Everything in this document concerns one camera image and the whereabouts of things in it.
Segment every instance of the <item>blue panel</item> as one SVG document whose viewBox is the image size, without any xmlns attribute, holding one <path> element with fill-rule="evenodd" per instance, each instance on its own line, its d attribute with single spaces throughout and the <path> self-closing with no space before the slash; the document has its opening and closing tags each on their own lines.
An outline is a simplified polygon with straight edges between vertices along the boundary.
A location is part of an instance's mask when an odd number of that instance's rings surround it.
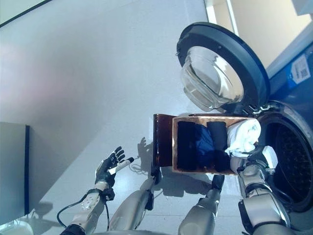
<svg viewBox="0 0 313 235">
<path fill-rule="evenodd" d="M 270 100 L 296 110 L 313 128 L 313 43 L 270 80 Z"/>
</svg>

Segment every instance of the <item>black cable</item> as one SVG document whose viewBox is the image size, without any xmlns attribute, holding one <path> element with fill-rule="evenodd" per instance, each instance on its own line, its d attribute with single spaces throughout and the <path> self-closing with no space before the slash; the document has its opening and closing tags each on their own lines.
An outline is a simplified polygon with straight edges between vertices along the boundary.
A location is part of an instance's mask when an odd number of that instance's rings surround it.
<svg viewBox="0 0 313 235">
<path fill-rule="evenodd" d="M 268 179 L 268 184 L 270 185 L 273 193 L 275 194 L 276 197 L 278 197 L 278 199 L 286 206 L 288 207 L 289 210 L 292 211 L 293 205 L 294 205 L 294 200 L 287 195 L 286 193 L 284 193 L 283 191 L 281 191 L 279 188 L 277 188 L 275 186 L 274 183 L 274 176 L 273 175 L 269 175 L 269 179 Z"/>
<path fill-rule="evenodd" d="M 83 202 L 83 200 L 84 200 L 86 197 L 87 197 L 87 193 L 86 193 L 78 202 L 75 202 L 75 203 L 73 203 L 73 204 L 70 204 L 70 205 L 64 207 L 63 209 L 61 209 L 61 210 L 58 212 L 58 214 L 57 214 L 57 220 L 58 220 L 58 222 L 59 222 L 60 225 L 62 225 L 64 228 L 67 228 L 67 226 L 60 220 L 60 217 L 59 217 L 60 214 L 61 214 L 63 211 L 65 211 L 66 209 L 68 209 L 68 208 L 70 208 L 70 207 L 73 207 L 73 206 L 76 206 L 77 204 Z"/>
<path fill-rule="evenodd" d="M 107 231 L 108 231 L 109 225 L 110 225 L 109 209 L 108 209 L 107 203 L 105 203 L 104 205 L 106 206 L 106 211 L 107 211 L 107 219 L 108 219 Z"/>
</svg>

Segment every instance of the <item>washing machine door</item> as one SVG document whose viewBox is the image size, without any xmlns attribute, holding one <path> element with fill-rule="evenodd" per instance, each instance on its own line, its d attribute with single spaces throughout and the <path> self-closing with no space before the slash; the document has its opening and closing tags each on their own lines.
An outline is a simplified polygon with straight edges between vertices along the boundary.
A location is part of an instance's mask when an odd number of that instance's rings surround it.
<svg viewBox="0 0 313 235">
<path fill-rule="evenodd" d="M 248 115 L 267 103 L 270 87 L 264 66 L 229 30 L 193 23 L 181 33 L 177 56 L 184 92 L 202 110 Z"/>
</svg>

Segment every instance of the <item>folded cloth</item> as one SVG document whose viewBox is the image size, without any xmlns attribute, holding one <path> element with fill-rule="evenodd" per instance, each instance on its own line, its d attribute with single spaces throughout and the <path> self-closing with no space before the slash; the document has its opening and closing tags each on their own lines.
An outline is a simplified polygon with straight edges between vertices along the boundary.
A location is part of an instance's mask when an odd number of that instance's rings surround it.
<svg viewBox="0 0 313 235">
<path fill-rule="evenodd" d="M 180 169 L 195 170 L 197 166 L 209 166 L 213 162 L 213 141 L 203 125 L 178 122 L 178 161 Z"/>
<path fill-rule="evenodd" d="M 261 134 L 261 126 L 257 119 L 248 119 L 228 127 L 227 154 L 231 152 L 250 152 L 255 149 L 254 143 Z"/>
<path fill-rule="evenodd" d="M 180 169 L 197 169 L 195 136 L 195 123 L 188 121 L 178 122 L 177 167 Z"/>
<path fill-rule="evenodd" d="M 227 148 L 227 130 L 226 123 L 223 121 L 210 121 L 207 128 L 211 133 L 213 140 L 214 165 L 218 172 L 230 169 L 230 159 L 224 151 Z"/>
<path fill-rule="evenodd" d="M 196 156 L 200 167 L 210 166 L 214 159 L 214 145 L 209 130 L 195 124 Z"/>
</svg>

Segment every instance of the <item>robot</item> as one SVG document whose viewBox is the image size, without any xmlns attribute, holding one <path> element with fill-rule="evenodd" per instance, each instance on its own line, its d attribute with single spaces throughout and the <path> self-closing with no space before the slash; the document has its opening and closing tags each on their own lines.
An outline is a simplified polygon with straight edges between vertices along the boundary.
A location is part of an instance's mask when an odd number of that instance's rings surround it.
<svg viewBox="0 0 313 235">
<path fill-rule="evenodd" d="M 116 148 L 103 160 L 95 172 L 95 185 L 77 203 L 63 208 L 57 215 L 65 227 L 61 235 L 90 235 L 97 226 L 99 216 L 114 199 L 112 189 L 115 174 L 129 165 L 133 158 L 124 159 L 124 151 Z M 277 157 L 269 146 L 257 146 L 246 159 L 235 159 L 231 164 L 237 169 L 243 200 L 238 203 L 242 223 L 248 235 L 293 235 L 288 213 L 276 196 L 271 177 L 277 166 Z M 104 235 L 164 235 L 150 231 L 137 231 L 145 210 L 153 209 L 154 185 L 160 181 L 160 170 L 152 167 L 150 177 L 139 190 L 133 192 L 117 209 L 108 223 Z M 224 175 L 214 175 L 212 187 L 204 198 L 191 208 L 179 226 L 179 235 L 212 235 L 214 233 Z M 72 222 L 65 226 L 59 215 L 67 208 L 81 204 Z"/>
</svg>

